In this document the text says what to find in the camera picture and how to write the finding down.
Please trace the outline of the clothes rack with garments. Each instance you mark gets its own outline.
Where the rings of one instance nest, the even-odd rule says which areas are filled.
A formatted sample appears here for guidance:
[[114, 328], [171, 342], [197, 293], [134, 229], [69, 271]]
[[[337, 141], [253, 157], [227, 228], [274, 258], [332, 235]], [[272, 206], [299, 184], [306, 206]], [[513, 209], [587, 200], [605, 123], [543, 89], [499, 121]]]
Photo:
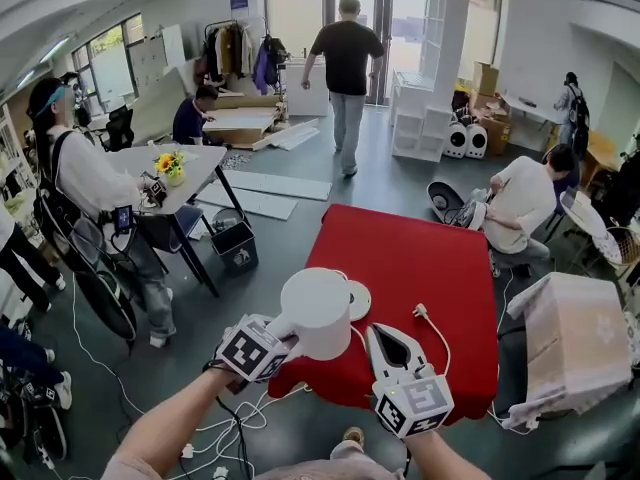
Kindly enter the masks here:
[[208, 24], [203, 56], [206, 78], [213, 84], [224, 85], [230, 75], [237, 79], [249, 77], [255, 60], [250, 25], [235, 19]]

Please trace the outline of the black oval hanging bag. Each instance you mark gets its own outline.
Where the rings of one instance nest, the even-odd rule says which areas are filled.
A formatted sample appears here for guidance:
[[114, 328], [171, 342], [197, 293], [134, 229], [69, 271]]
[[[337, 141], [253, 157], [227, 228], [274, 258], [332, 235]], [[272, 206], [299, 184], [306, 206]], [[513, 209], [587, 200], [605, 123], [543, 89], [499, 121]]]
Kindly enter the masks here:
[[99, 319], [117, 336], [133, 342], [137, 321], [133, 307], [114, 272], [101, 230], [81, 217], [69, 235], [73, 271], [81, 291]]

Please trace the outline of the person's pink trousers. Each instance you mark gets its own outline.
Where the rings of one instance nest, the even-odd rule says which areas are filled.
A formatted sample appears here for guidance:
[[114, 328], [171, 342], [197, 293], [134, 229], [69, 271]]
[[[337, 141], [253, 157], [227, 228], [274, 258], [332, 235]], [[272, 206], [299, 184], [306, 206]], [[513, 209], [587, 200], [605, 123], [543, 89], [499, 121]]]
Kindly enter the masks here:
[[405, 480], [400, 470], [390, 471], [370, 458], [356, 442], [339, 443], [328, 459], [283, 466], [253, 480]]

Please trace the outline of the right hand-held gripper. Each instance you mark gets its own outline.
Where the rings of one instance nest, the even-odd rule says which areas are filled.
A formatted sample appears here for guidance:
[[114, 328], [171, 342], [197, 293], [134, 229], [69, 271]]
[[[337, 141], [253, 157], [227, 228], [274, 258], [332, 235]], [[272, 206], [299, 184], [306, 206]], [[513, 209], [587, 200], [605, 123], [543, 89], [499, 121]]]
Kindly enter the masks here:
[[420, 344], [381, 323], [367, 327], [366, 343], [377, 379], [372, 386], [374, 411], [383, 426], [400, 439], [439, 428], [453, 411], [454, 400], [446, 376], [425, 368]]

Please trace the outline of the white electric kettle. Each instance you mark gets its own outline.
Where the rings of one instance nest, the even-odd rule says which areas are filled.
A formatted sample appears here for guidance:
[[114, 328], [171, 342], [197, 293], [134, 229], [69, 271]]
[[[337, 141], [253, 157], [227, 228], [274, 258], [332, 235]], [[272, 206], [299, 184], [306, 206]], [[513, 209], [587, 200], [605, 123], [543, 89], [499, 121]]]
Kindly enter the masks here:
[[283, 286], [281, 313], [267, 329], [277, 338], [297, 335], [304, 357], [330, 361], [350, 345], [350, 291], [337, 271], [322, 267], [303, 269]]

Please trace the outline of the red tablecloth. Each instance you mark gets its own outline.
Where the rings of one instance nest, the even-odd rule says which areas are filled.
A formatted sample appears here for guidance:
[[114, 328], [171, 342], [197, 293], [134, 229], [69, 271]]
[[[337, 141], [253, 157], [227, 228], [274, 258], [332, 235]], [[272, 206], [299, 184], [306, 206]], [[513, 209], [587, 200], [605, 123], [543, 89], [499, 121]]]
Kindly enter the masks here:
[[479, 420], [498, 382], [496, 301], [482, 233], [342, 204], [331, 205], [306, 261], [365, 285], [372, 298], [349, 348], [332, 361], [298, 358], [268, 383], [282, 398], [300, 383], [322, 399], [367, 408], [374, 381], [361, 342], [382, 323], [415, 338], [445, 374], [454, 409], [446, 420]]

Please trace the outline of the pile of white planks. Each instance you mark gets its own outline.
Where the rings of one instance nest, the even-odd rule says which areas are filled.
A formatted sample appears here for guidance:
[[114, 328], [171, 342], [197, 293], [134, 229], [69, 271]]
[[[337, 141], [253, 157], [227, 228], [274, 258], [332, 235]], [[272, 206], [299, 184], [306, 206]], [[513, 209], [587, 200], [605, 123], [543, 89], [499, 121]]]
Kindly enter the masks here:
[[259, 151], [267, 146], [285, 149], [290, 151], [299, 144], [317, 135], [319, 120], [312, 119], [288, 126], [282, 130], [265, 135], [261, 140], [250, 146], [251, 151]]

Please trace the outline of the large side window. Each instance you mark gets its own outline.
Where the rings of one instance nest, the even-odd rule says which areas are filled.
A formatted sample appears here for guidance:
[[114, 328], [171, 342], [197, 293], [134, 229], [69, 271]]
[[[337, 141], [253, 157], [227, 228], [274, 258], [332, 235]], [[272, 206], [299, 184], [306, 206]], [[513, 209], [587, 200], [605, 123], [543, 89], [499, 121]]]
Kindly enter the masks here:
[[144, 38], [142, 16], [136, 14], [72, 52], [79, 86], [93, 115], [119, 108], [136, 96], [129, 50]]

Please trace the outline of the black office chair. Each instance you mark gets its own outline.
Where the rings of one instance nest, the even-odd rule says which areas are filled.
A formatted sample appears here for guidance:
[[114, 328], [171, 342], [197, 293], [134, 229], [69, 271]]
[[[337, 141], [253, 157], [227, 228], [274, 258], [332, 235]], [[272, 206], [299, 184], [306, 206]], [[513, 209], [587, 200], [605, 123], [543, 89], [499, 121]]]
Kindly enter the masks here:
[[117, 152], [130, 148], [134, 141], [134, 132], [131, 128], [133, 110], [123, 105], [109, 113], [109, 119], [105, 125], [108, 140], [103, 144], [107, 152]]

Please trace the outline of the white desk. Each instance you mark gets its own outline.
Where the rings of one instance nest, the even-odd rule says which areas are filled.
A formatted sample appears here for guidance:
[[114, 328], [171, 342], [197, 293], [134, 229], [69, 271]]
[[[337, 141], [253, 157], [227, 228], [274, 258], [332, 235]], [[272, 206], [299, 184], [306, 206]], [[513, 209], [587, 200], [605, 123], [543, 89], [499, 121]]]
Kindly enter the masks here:
[[532, 151], [545, 150], [549, 136], [562, 124], [562, 117], [553, 109], [527, 105], [508, 93], [501, 98], [509, 107], [509, 142]]

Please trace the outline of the white furniture panel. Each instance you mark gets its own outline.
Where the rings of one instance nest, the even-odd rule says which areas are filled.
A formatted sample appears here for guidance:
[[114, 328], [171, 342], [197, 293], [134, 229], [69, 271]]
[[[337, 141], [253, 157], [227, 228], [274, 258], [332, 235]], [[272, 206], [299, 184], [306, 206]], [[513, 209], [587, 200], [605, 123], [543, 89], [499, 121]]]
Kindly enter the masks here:
[[203, 125], [205, 131], [259, 129], [267, 130], [279, 115], [277, 107], [245, 107], [220, 109], [209, 113], [210, 121]]

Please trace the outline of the ceiling tube light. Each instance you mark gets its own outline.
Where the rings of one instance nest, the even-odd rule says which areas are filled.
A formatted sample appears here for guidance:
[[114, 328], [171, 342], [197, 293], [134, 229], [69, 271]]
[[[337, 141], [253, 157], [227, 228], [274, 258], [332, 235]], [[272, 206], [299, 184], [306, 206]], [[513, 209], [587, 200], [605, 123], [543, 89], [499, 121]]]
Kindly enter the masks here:
[[70, 37], [66, 36], [63, 37], [62, 39], [58, 40], [47, 52], [46, 54], [40, 59], [40, 63], [46, 63], [49, 62], [56, 54], [57, 52], [66, 45], [66, 43], [69, 41]]

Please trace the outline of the white capsule pet carrier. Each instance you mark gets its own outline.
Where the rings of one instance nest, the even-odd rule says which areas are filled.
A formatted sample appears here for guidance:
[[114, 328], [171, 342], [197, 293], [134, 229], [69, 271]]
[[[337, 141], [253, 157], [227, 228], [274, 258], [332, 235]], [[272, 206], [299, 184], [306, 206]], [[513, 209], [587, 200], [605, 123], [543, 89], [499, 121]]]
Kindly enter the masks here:
[[463, 158], [467, 148], [467, 130], [460, 122], [451, 122], [445, 141], [443, 155], [450, 158]]
[[478, 123], [473, 123], [466, 127], [466, 133], [465, 156], [473, 159], [483, 159], [488, 144], [486, 129]]

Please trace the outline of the sunflower bouquet in vase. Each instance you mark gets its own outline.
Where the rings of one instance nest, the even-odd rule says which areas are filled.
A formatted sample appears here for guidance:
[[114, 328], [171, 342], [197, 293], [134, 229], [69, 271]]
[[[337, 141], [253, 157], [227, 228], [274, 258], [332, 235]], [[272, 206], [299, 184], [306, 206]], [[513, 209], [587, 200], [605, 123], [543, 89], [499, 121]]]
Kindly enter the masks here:
[[155, 160], [154, 168], [168, 186], [178, 187], [185, 181], [184, 156], [178, 150], [160, 154]]

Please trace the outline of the white round kettle base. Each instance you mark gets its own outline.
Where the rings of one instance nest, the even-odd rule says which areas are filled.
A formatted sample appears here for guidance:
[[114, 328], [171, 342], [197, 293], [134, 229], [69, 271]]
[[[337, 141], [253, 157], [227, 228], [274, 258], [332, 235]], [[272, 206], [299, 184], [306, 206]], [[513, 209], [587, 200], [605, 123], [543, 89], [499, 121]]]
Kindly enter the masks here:
[[368, 288], [355, 280], [347, 281], [350, 291], [349, 316], [351, 322], [362, 320], [371, 308], [371, 294]]

